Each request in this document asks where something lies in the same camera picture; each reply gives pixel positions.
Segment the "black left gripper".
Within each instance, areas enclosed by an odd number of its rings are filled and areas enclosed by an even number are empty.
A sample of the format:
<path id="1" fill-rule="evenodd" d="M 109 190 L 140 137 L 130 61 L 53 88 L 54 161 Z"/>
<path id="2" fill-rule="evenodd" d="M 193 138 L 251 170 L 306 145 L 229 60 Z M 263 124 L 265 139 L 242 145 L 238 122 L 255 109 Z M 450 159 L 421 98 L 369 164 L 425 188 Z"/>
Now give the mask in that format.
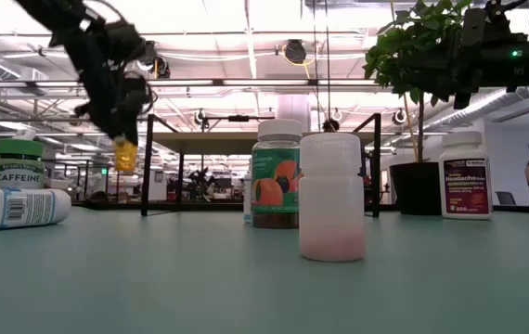
<path id="1" fill-rule="evenodd" d="M 138 139 L 137 119 L 151 106 L 154 97 L 150 86 L 143 77 L 126 77 L 117 73 L 100 74 L 98 77 L 82 75 L 80 82 L 88 101 L 74 108 L 78 118 L 84 115 L 114 144 L 127 139 Z"/>

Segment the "white bottle barcode label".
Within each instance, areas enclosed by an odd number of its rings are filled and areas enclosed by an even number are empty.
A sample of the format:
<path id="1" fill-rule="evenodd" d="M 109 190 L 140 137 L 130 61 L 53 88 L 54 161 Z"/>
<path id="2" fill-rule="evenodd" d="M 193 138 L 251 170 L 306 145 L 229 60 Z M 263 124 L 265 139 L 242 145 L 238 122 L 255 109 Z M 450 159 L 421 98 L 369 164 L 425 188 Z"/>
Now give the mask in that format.
<path id="1" fill-rule="evenodd" d="M 71 210 L 71 196 L 60 189 L 1 189 L 0 230 L 55 225 Z"/>

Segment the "translucent white plastic bottle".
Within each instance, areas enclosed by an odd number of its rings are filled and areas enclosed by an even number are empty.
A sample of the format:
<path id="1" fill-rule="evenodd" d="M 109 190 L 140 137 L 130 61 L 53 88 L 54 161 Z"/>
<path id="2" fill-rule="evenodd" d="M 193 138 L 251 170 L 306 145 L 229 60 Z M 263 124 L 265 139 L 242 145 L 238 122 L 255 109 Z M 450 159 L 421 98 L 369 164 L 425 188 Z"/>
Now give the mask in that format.
<path id="1" fill-rule="evenodd" d="M 365 194 L 360 139 L 348 133 L 309 135 L 300 143 L 299 250 L 320 262 L 361 261 Z"/>

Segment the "white bottle supplement facts label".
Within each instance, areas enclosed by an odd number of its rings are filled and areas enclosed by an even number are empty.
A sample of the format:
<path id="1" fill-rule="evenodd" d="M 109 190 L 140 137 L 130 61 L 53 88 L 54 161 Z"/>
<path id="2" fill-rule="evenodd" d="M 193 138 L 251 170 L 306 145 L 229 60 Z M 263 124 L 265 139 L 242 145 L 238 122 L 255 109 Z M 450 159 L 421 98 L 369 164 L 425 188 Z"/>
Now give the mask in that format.
<path id="1" fill-rule="evenodd" d="M 245 224 L 252 222 L 252 175 L 247 172 L 243 178 L 243 218 Z"/>

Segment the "green potted plant black pot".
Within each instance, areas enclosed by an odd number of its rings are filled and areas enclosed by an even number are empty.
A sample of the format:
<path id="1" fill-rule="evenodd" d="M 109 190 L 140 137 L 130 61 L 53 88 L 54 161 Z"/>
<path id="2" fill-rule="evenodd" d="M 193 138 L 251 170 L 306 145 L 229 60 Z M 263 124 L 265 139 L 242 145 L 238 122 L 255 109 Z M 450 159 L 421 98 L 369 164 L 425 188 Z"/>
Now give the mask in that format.
<path id="1" fill-rule="evenodd" d="M 462 28 L 463 11 L 472 0 L 417 0 L 379 30 L 377 43 L 366 54 L 365 78 L 418 107 L 415 160 L 390 167 L 402 214 L 440 215 L 439 165 L 424 160 L 425 106 L 446 102 L 452 95 L 449 55 Z"/>

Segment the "green cap caffeine bottle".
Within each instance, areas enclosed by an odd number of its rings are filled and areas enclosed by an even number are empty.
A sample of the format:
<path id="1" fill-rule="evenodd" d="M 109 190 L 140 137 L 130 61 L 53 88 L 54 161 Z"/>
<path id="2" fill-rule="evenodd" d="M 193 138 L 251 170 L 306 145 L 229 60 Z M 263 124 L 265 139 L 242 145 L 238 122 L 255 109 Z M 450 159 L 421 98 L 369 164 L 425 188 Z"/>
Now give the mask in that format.
<path id="1" fill-rule="evenodd" d="M 33 140 L 0 139 L 0 188 L 41 189 L 45 183 L 44 146 Z"/>

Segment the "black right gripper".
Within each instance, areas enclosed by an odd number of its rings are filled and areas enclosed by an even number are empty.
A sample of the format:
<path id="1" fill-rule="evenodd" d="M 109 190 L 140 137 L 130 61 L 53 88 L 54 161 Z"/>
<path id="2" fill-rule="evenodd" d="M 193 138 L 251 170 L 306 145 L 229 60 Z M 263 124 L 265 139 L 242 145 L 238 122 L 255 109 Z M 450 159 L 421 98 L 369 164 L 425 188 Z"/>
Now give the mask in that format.
<path id="1" fill-rule="evenodd" d="M 471 94 L 462 88 L 524 85 L 523 47 L 524 43 L 462 46 L 458 59 L 455 47 L 434 46 L 416 55 L 413 83 L 445 102 L 454 96 L 453 108 L 465 109 Z"/>

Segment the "wooden shelf black legs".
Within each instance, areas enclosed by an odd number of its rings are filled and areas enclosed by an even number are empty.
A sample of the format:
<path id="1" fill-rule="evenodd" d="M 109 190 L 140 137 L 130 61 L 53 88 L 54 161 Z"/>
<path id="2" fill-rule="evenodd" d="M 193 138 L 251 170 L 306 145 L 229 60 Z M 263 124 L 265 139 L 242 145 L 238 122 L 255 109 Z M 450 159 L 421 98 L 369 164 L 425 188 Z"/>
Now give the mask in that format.
<path id="1" fill-rule="evenodd" d="M 147 216 L 154 212 L 239 212 L 239 203 L 185 203 L 182 201 L 184 157 L 186 155 L 247 155 L 256 143 L 256 133 L 156 133 L 154 124 L 170 125 L 161 118 L 150 115 L 147 119 L 147 143 L 145 147 L 143 186 L 141 190 L 140 212 Z M 371 215 L 378 217 L 381 212 L 381 115 L 375 113 L 360 125 L 353 134 L 363 143 L 371 143 L 372 149 L 372 204 Z M 151 204 L 148 199 L 152 144 L 158 143 L 179 155 L 176 199 L 173 203 Z"/>

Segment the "gummy vitamin bottle green label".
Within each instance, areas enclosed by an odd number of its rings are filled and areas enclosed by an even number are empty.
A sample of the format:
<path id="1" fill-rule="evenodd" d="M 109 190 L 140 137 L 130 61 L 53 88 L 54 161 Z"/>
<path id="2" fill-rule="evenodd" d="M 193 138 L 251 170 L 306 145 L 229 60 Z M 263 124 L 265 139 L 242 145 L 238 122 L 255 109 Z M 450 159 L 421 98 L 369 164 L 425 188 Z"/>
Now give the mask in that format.
<path id="1" fill-rule="evenodd" d="M 252 147 L 252 225 L 296 229 L 299 225 L 298 187 L 302 125 L 295 120 L 261 122 Z"/>

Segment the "white headache bottle maroon label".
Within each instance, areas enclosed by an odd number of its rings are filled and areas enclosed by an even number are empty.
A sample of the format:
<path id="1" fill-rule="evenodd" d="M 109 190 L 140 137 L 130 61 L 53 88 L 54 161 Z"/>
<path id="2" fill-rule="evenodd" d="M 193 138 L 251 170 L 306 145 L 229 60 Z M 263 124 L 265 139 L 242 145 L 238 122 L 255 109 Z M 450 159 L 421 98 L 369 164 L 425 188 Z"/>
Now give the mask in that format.
<path id="1" fill-rule="evenodd" d="M 482 134 L 477 131 L 442 138 L 444 151 L 438 164 L 442 215 L 446 219 L 491 219 L 490 164 L 482 143 Z"/>

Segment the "amber pill bottle white cap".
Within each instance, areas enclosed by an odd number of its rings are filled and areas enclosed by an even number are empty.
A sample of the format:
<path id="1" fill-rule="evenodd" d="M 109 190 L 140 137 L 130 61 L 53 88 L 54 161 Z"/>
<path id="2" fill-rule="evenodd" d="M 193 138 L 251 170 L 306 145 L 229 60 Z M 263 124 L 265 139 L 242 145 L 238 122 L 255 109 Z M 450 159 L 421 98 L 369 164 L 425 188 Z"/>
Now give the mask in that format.
<path id="1" fill-rule="evenodd" d="M 136 166 L 138 146 L 119 136 L 113 140 L 115 169 L 118 172 L 133 172 Z"/>

